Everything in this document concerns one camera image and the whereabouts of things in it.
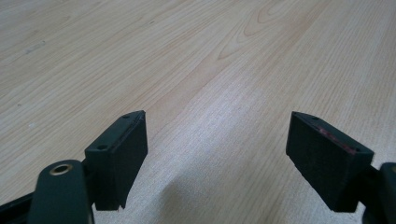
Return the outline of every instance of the wood grain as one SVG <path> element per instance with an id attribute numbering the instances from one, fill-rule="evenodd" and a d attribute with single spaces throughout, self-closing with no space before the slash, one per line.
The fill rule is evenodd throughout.
<path id="1" fill-rule="evenodd" d="M 396 161 L 396 2 L 0 1 L 0 203 L 147 111 L 149 154 L 97 223 L 360 223 L 286 156 L 292 110 Z"/>

